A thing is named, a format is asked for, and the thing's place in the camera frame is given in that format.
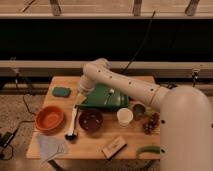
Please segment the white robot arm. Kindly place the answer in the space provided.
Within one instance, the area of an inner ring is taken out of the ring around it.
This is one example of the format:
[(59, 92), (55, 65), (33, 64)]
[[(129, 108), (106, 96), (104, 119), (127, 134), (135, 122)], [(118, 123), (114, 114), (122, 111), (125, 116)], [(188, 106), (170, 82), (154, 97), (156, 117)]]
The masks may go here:
[(213, 106), (192, 86), (168, 89), (117, 74), (104, 58), (83, 66), (78, 90), (103, 83), (160, 113), (160, 171), (213, 171)]

